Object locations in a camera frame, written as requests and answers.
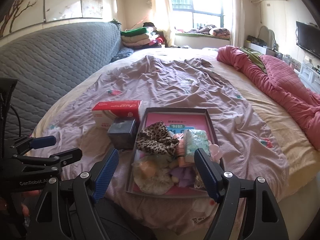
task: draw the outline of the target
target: window sill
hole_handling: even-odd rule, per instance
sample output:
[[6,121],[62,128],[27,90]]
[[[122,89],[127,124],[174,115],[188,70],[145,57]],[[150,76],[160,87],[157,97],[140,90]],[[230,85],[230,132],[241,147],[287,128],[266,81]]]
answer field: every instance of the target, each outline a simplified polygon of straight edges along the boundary
[[214,37],[212,35],[205,35],[205,34],[201,34],[201,33],[176,33],[175,35],[187,36],[187,37],[206,37],[206,38],[213,38],[213,39],[218,39],[218,40],[230,41],[230,39]]

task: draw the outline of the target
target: leopard print fabric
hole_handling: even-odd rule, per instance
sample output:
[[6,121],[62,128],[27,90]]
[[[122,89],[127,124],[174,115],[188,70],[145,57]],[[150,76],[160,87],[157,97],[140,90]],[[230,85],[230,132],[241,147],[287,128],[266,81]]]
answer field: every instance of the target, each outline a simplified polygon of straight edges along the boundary
[[142,129],[136,140],[137,149],[149,155],[165,154],[173,157],[178,139],[173,139],[164,122],[156,122]]

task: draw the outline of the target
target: person's hand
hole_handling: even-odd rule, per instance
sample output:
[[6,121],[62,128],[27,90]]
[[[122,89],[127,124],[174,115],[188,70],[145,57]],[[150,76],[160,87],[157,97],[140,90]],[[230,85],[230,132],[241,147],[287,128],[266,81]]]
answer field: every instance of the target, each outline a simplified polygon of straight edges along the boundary
[[[39,194],[40,194],[40,190],[33,190],[33,191],[23,192],[22,196],[23,197],[32,197],[32,196],[38,196]],[[7,207],[8,207],[8,205],[5,202],[5,200],[3,198],[0,198],[0,211],[7,210]],[[21,208],[22,208],[22,214],[25,217],[30,216],[30,211],[25,204],[21,203]]]

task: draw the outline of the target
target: power cord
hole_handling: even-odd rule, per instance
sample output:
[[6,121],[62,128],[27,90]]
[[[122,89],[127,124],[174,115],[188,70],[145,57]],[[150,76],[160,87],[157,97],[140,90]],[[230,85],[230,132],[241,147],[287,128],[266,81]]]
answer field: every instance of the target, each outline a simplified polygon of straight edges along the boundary
[[15,115],[16,115],[17,118],[18,118],[18,123],[19,123],[19,137],[21,137],[21,122],[20,122],[20,117],[19,117],[19,115],[18,115],[17,110],[16,110],[13,106],[10,105],[10,108],[14,111]]

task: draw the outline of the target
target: window frame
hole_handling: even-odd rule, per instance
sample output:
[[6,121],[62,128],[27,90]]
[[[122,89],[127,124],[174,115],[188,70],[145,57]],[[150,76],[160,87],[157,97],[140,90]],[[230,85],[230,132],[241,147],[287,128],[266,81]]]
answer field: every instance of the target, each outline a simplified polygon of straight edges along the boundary
[[223,28],[223,26],[224,26],[224,22],[223,22],[224,15],[223,15],[223,2],[222,1],[221,1],[221,14],[195,10],[194,7],[193,7],[193,0],[191,0],[191,6],[192,6],[192,9],[183,9],[183,8],[172,8],[172,9],[173,9],[173,11],[178,11],[178,12],[179,11],[180,12],[191,12],[192,13],[192,26],[193,26],[193,28],[196,28],[195,27],[195,22],[194,22],[194,15],[193,15],[194,13],[220,17],[220,28]]

